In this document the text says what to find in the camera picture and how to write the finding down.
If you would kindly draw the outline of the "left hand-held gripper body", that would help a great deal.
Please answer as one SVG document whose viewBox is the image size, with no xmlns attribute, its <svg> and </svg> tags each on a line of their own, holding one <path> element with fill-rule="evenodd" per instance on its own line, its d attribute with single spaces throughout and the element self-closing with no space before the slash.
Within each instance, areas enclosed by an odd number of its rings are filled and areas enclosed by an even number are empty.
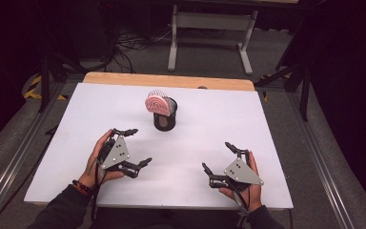
<svg viewBox="0 0 366 229">
<path fill-rule="evenodd" d="M 125 137 L 111 136 L 102 146 L 96 162 L 102 170 L 121 170 L 130 158 Z"/>
</svg>

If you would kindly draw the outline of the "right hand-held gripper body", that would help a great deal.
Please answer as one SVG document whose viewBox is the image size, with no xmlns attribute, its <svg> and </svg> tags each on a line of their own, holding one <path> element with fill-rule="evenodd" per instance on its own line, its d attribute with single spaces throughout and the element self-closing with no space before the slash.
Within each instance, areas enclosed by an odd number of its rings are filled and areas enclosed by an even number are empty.
<svg viewBox="0 0 366 229">
<path fill-rule="evenodd" d="M 241 158 L 235 159 L 225 170 L 224 174 L 238 191 L 244 191 L 249 185 L 264 185 L 264 181 Z"/>
</svg>

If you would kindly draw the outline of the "black mesh pen holder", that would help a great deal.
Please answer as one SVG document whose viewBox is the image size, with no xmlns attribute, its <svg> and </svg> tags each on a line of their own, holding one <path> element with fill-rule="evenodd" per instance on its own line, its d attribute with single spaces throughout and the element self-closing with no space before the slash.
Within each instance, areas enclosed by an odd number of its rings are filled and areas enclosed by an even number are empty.
<svg viewBox="0 0 366 229">
<path fill-rule="evenodd" d="M 169 116 L 162 114 L 153 114 L 153 125 L 154 127 L 161 132 L 168 132 L 175 127 L 176 124 L 176 111 L 177 111 L 177 103 L 173 98 L 169 98 L 171 102 L 171 114 Z"/>
</svg>

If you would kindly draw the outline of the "pink hairbrush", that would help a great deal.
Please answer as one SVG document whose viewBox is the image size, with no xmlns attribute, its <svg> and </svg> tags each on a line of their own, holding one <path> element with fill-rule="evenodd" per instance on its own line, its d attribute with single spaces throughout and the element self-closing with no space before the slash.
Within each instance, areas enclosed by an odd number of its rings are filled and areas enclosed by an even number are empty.
<svg viewBox="0 0 366 229">
<path fill-rule="evenodd" d="M 171 101 L 167 95 L 159 90 L 151 91 L 146 100 L 145 105 L 150 113 L 170 116 L 172 113 Z"/>
</svg>

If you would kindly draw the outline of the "person's right hand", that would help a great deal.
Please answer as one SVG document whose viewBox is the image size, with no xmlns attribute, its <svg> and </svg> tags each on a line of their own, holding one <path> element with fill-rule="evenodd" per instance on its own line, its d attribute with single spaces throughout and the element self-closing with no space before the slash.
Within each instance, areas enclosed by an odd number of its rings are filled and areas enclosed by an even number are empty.
<svg viewBox="0 0 366 229">
<path fill-rule="evenodd" d="M 256 174 L 258 174 L 257 166 L 256 166 L 256 162 L 255 162 L 253 153 L 249 152 L 248 156 L 249 156 L 249 161 L 250 161 L 249 167 Z M 233 201 L 235 201 L 234 192 L 232 190 L 222 187 L 222 188 L 219 189 L 219 192 L 221 194 L 225 195 L 226 197 L 232 199 Z M 241 192 L 240 195 L 242 196 L 242 198 L 245 201 L 244 206 L 246 206 L 250 212 L 253 212 L 253 211 L 255 211 L 256 209 L 258 209 L 259 207 L 262 206 L 261 186 L 260 185 L 252 184 L 245 191 Z"/>
</svg>

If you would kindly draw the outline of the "person's left hand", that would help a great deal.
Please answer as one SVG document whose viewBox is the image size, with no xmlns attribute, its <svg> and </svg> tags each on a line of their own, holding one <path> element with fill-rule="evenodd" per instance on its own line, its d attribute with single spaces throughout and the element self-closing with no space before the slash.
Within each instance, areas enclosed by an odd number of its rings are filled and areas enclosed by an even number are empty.
<svg viewBox="0 0 366 229">
<path fill-rule="evenodd" d="M 96 179 L 100 177 L 100 171 L 95 172 L 95 160 L 100 153 L 100 150 L 107 139 L 111 136 L 112 131 L 108 130 L 104 133 L 96 142 L 95 146 L 93 147 L 92 153 L 88 159 L 87 166 L 83 174 L 80 176 L 78 181 L 82 183 L 84 186 L 88 188 L 93 188 L 96 183 Z M 104 175 L 104 182 L 109 180 L 114 180 L 123 177 L 124 174 L 122 172 L 108 172 Z"/>
</svg>

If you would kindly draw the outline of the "black metal stand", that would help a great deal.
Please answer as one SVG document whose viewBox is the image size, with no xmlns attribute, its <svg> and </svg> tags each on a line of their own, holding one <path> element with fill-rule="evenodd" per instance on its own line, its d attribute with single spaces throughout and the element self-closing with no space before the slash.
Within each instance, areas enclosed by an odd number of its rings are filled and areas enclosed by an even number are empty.
<svg viewBox="0 0 366 229">
<path fill-rule="evenodd" d="M 40 103 L 39 112 L 42 113 L 50 104 L 50 76 L 55 82 L 64 83 L 68 74 L 65 65 L 70 66 L 77 73 L 85 75 L 89 71 L 76 62 L 72 62 L 64 55 L 57 52 L 46 52 L 41 58 L 41 94 L 42 99 Z"/>
<path fill-rule="evenodd" d="M 294 93 L 299 85 L 302 85 L 301 97 L 299 102 L 299 112 L 304 121 L 308 120 L 307 108 L 308 108 L 308 98 L 310 91 L 311 77 L 309 74 L 308 66 L 306 64 L 295 64 L 291 67 L 286 67 L 283 70 L 278 71 L 270 76 L 261 78 L 259 81 L 255 82 L 254 85 L 257 88 L 262 88 L 279 78 L 288 75 L 289 78 L 285 81 L 283 89 L 287 93 Z"/>
</svg>

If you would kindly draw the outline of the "yellow black hazard tape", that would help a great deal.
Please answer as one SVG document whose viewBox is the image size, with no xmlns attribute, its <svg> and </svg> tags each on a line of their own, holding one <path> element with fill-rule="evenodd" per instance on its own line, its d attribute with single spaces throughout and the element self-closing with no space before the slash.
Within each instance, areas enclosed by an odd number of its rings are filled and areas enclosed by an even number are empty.
<svg viewBox="0 0 366 229">
<path fill-rule="evenodd" d="M 28 99 L 28 98 L 33 98 L 33 99 L 42 99 L 43 96 L 42 94 L 38 93 L 37 90 L 37 86 L 42 82 L 42 76 L 41 75 L 37 75 L 30 83 L 29 87 L 26 89 L 26 92 L 23 94 L 23 96 Z"/>
</svg>

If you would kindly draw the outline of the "aluminium floor rail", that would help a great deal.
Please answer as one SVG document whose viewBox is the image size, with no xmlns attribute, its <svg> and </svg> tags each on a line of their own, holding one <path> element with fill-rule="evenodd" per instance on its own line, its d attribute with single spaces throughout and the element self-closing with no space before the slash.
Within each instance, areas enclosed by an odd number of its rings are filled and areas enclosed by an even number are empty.
<svg viewBox="0 0 366 229">
<path fill-rule="evenodd" d="M 298 99 L 295 94 L 289 93 L 287 94 L 288 100 L 291 104 L 292 109 L 295 112 L 296 119 L 299 123 L 299 126 L 306 138 L 306 141 L 309 145 L 310 152 L 312 154 L 312 161 L 316 168 L 316 171 L 319 175 L 320 181 L 325 190 L 326 196 L 330 201 L 330 204 L 333 208 L 335 217 L 340 226 L 340 229 L 355 229 L 354 224 L 352 223 L 351 217 L 344 205 L 343 199 L 337 189 L 336 183 L 324 161 L 324 158 L 321 154 L 321 151 L 316 142 L 313 131 L 307 121 L 305 121 L 301 115 L 299 110 Z"/>
<path fill-rule="evenodd" d="M 0 176 L 0 205 L 4 200 L 4 197 L 7 194 L 15 177 L 17 176 L 18 171 L 23 164 L 23 161 L 27 157 L 37 133 L 40 131 L 43 122 L 48 116 L 48 113 L 51 111 L 54 102 L 60 95 L 63 88 L 64 83 L 56 83 L 53 86 L 52 99 L 47 103 L 46 108 L 42 112 L 38 112 L 35 115 L 35 118 L 26 133 L 24 134 L 20 145 L 10 158 L 8 166 L 5 168 L 3 174 Z"/>
</svg>

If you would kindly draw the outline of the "white metal stand frame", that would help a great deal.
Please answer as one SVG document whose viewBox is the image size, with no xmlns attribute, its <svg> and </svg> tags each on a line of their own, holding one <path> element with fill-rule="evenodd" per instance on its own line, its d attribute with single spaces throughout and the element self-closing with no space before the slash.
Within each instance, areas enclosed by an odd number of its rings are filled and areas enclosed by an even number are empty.
<svg viewBox="0 0 366 229">
<path fill-rule="evenodd" d="M 180 11 L 177 5 L 173 6 L 172 16 L 172 44 L 170 47 L 168 71 L 173 72 L 177 57 L 177 30 L 207 29 L 223 31 L 244 31 L 244 38 L 237 44 L 244 72 L 253 74 L 253 68 L 247 54 L 248 45 L 257 20 L 258 10 L 252 10 L 249 15 L 232 15 L 221 13 L 185 12 Z"/>
</svg>

